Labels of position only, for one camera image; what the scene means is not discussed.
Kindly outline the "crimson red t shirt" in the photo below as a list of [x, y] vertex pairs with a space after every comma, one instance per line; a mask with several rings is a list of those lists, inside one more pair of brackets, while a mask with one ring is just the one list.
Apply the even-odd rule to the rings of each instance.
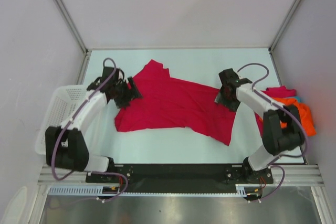
[[215, 102], [218, 89], [173, 78], [154, 60], [133, 80], [142, 97], [118, 112], [114, 119], [118, 132], [187, 127], [230, 144], [236, 114]]

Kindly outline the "white perforated plastic basket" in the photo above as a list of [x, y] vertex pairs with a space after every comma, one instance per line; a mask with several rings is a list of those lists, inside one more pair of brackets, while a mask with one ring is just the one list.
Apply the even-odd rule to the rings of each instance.
[[35, 143], [37, 154], [46, 155], [45, 132], [47, 128], [58, 126], [67, 119], [82, 103], [85, 94], [86, 87], [84, 85], [61, 86], [53, 92]]

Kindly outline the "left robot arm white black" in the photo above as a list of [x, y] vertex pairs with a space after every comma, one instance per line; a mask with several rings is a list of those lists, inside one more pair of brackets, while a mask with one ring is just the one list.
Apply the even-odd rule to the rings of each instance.
[[56, 169], [61, 168], [71, 173], [96, 172], [103, 181], [112, 181], [116, 175], [116, 169], [111, 166], [113, 159], [93, 154], [85, 134], [110, 101], [122, 109], [141, 97], [133, 77], [126, 78], [120, 68], [104, 67], [102, 75], [87, 86], [80, 104], [68, 118], [45, 131], [46, 162], [54, 179], [65, 179], [56, 174]]

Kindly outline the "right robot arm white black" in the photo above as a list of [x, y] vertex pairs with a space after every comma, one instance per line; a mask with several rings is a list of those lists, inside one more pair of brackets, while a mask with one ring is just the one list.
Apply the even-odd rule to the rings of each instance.
[[222, 86], [215, 102], [232, 112], [236, 112], [243, 103], [263, 120], [262, 144], [244, 159], [241, 167], [243, 179], [254, 183], [261, 177], [261, 171], [264, 172], [281, 157], [294, 158], [287, 152], [303, 146], [307, 134], [295, 105], [284, 105], [267, 96], [255, 88], [254, 82], [240, 77], [232, 68], [218, 75]]

